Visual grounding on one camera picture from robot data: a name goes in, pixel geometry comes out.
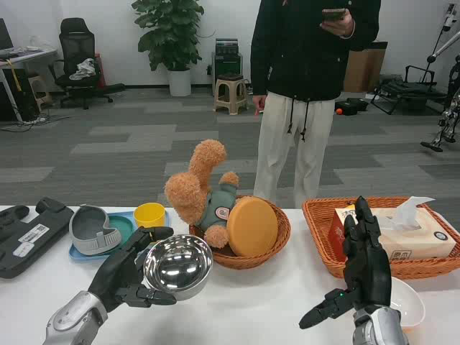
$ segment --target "tissue box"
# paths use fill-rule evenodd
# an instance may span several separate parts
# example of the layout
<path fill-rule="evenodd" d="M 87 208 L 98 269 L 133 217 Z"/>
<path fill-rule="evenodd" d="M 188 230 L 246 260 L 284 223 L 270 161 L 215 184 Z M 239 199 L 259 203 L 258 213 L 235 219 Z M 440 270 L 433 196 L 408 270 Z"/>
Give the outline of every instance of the tissue box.
<path fill-rule="evenodd" d="M 417 208 L 415 220 L 419 227 L 414 230 L 395 231 L 381 227 L 380 243 L 388 254 L 390 261 L 393 260 L 417 260 L 430 258 L 448 257 L 454 249 L 456 242 L 443 227 L 424 208 Z M 377 217 L 395 217 L 396 208 L 372 208 L 372 213 Z M 351 214 L 356 220 L 354 207 L 336 208 L 333 216 L 331 229 L 328 234 L 329 243 L 332 246 L 337 260 L 346 261 L 342 243 L 344 237 L 344 221 Z"/>

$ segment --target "person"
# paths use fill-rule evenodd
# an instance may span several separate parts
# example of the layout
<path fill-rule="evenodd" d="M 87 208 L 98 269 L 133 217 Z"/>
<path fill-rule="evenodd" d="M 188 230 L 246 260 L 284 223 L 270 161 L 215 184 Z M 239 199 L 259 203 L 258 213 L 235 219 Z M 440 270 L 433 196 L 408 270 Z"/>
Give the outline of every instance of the person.
<path fill-rule="evenodd" d="M 337 20 L 323 20 L 338 8 Z M 262 0 L 251 48 L 253 102 L 264 111 L 255 196 L 275 202 L 295 143 L 295 207 L 317 196 L 349 51 L 375 40 L 379 12 L 380 0 Z"/>

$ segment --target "woven basket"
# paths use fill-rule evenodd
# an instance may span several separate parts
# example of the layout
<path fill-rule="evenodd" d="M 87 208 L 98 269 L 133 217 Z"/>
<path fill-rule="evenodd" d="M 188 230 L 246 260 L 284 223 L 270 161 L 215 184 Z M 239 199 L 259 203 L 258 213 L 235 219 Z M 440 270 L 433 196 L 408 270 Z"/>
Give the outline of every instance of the woven basket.
<path fill-rule="evenodd" d="M 407 197 L 368 198 L 371 208 L 393 208 L 404 203 Z M 331 228 L 334 211 L 336 208 L 346 208 L 356 201 L 355 198 L 331 198 L 307 201 L 303 205 L 303 214 L 308 222 L 316 248 L 327 267 L 328 271 L 337 278 L 344 277 L 345 262 L 340 262 L 329 244 L 328 233 Z M 431 208 L 423 204 L 419 207 L 426 208 L 443 229 L 457 243 L 452 253 L 445 259 L 424 260 L 393 260 L 391 271 L 394 277 L 400 279 L 421 279 L 445 275 L 460 268 L 460 236 L 446 222 L 441 219 Z"/>
<path fill-rule="evenodd" d="M 278 237 L 276 238 L 275 245 L 270 251 L 263 255 L 256 257 L 238 257 L 236 256 L 229 245 L 226 245 L 223 249 L 211 248 L 213 251 L 214 261 L 218 264 L 232 268 L 233 270 L 247 270 L 260 266 L 266 262 L 269 258 L 274 257 L 288 242 L 290 236 L 290 223 L 283 211 L 280 208 L 267 201 L 275 212 L 278 220 Z M 195 235 L 203 238 L 203 232 L 196 226 L 190 225 L 190 235 Z"/>

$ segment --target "computer monitor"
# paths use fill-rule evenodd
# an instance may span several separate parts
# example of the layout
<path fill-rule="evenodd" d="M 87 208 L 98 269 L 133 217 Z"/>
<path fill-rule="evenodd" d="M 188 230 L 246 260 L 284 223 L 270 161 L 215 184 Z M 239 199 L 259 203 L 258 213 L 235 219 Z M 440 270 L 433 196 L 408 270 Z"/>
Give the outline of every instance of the computer monitor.
<path fill-rule="evenodd" d="M 6 28 L 5 21 L 0 18 L 0 50 L 13 48 L 13 42 L 9 36 L 8 29 Z"/>

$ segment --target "black jacket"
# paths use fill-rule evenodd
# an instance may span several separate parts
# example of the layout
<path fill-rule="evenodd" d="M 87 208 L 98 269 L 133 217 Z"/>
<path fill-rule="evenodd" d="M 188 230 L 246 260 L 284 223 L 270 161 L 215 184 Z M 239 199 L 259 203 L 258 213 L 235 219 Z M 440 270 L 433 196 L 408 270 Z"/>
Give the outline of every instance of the black jacket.
<path fill-rule="evenodd" d="M 350 50 L 363 50 L 379 32 L 380 0 L 262 0 L 252 38 L 254 95 L 267 91 L 300 101 L 340 95 Z M 323 9 L 348 8 L 356 22 L 344 40 L 320 28 Z"/>

